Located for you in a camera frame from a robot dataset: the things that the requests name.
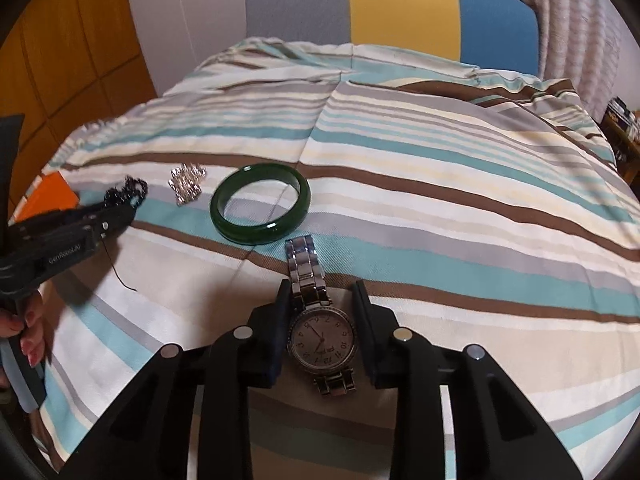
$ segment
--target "black clamp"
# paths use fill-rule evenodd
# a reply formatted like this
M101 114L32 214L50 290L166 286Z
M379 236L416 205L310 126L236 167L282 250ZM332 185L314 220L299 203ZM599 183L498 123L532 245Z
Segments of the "black clamp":
M280 374L292 308L290 283L246 325L209 347L163 346L96 422L61 480L186 478L196 388L204 384L198 478L251 480L247 388ZM365 370L376 388L398 389L391 480L444 480L440 385L449 387L459 480L581 480L551 428L491 356L431 345L371 304L363 282L353 313Z
M129 226L144 201L146 182L126 177L103 202L43 213L6 228L0 247L0 304L22 316L22 300L49 278L95 253L107 237ZM31 368L20 335L0 338L0 361L22 409L31 413L46 398L41 365Z

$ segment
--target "watch dial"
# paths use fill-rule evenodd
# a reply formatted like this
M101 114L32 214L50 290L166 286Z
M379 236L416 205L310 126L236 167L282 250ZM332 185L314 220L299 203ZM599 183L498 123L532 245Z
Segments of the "watch dial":
M305 367L340 367L353 351L351 324L340 311L320 308L300 316L291 329L290 351Z

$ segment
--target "watch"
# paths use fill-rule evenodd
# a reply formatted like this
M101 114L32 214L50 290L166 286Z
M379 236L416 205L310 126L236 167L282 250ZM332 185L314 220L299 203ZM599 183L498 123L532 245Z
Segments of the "watch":
M289 354L308 373L322 396L356 389L349 362L356 351L356 332L349 316L332 306L324 271L311 235L285 242L294 318L289 327Z

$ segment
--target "silver jewelry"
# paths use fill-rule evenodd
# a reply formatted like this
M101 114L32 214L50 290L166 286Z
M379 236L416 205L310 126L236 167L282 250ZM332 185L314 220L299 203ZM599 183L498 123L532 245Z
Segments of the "silver jewelry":
M193 202L202 193L200 182L207 176L207 170L199 164L181 164L171 170L169 187L175 191L178 206Z
M294 310L287 349L307 372L322 396L356 389L347 365L356 351L356 334L347 314L332 307L324 271L311 235L285 242Z

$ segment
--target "watch bezel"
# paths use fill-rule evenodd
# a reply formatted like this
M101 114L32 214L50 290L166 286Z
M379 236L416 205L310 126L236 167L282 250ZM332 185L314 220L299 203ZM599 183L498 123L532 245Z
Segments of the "watch bezel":
M353 334L353 345L351 346L351 349L349 350L349 353L347 354L347 357L345 357L345 359L343 361L341 361L340 364L337 364L337 365L334 365L334 366L331 366L331 367L327 367L327 368L313 367L313 366L309 365L308 363L305 363L293 351L293 347L292 347L292 343L291 343L291 337L293 335L294 327L297 325L297 323L298 323L298 321L300 320L301 317L303 317L303 316L312 317L313 314L316 313L316 312L331 312L333 314L337 314L345 322L347 322L349 327L351 328L351 333ZM312 307L312 308L307 308L307 309L303 310L302 312L300 312L299 314L297 314L297 316L293 319L293 321L289 325L289 334L287 335L287 351L289 352L289 355L296 361L298 366L300 366L302 369L304 369L305 372L308 372L310 374L313 374L313 375L316 375L316 376L324 376L324 375L327 375L327 374L331 374L333 372L344 370L345 368L348 367L349 362L353 359L357 349L358 349L358 335L356 333L356 329L355 329L353 323L351 322L351 319L349 318L348 314L345 311L340 310L339 308L335 308L335 307L332 307L332 306L324 306L324 305L315 306L315 307Z

